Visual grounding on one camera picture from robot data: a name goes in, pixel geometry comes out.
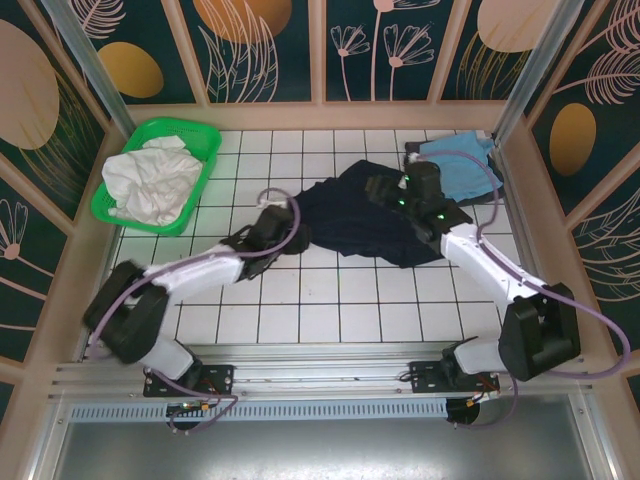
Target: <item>green basket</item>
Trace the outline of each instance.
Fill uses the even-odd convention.
[[[191,152],[191,155],[204,163],[200,177],[176,221],[170,225],[161,227],[157,225],[147,225],[136,222],[135,220],[124,220],[112,217],[109,215],[109,209],[115,207],[116,201],[109,195],[104,182],[98,187],[98,190],[91,199],[91,211],[98,220],[170,237],[178,236],[185,231],[189,219],[193,214],[193,210],[198,204],[200,195],[207,185],[209,175],[216,164],[216,152],[220,147],[222,137],[218,130],[209,125],[179,120],[177,118],[160,117],[148,120],[136,128],[136,131],[133,132],[133,135],[122,149],[122,153],[130,150],[138,150],[146,141],[153,138],[167,137],[170,135],[180,137],[186,144],[187,150]]]

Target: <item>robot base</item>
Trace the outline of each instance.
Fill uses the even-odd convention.
[[[193,390],[204,395],[230,395],[233,388],[233,365],[203,365],[198,383]],[[145,372],[143,396],[146,398],[185,397],[184,393],[170,387],[153,373]]]
[[[409,371],[403,375],[411,382],[413,393],[469,393],[473,394],[487,389],[482,380],[500,390],[497,377],[488,373],[478,375],[459,374],[455,379],[447,375],[442,362],[411,362]]]

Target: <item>white towel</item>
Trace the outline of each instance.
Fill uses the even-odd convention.
[[[116,207],[109,215],[165,226],[182,212],[202,170],[178,136],[159,137],[109,157],[102,178]]]

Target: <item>grid floor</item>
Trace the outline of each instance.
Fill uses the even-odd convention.
[[[165,263],[201,253],[254,223],[267,186],[295,195],[366,158],[399,168],[406,141],[453,130],[229,131],[197,211],[180,237],[125,229],[115,263]],[[493,207],[466,207],[482,222]],[[487,237],[519,262],[504,205]],[[280,256],[251,281],[203,291],[172,305],[162,330],[185,344],[428,342],[499,334],[490,297],[440,260],[400,269],[382,259],[343,257],[312,245]]]

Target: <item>blue towel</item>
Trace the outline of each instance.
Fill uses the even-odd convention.
[[[420,153],[428,155],[438,150],[460,150],[473,155],[489,167],[487,155],[493,148],[493,140],[478,139],[475,132],[462,133],[420,145]],[[456,202],[476,198],[493,190],[491,180],[478,165],[459,155],[437,155],[429,158],[440,167],[442,193]],[[502,182],[493,175],[498,188]]]

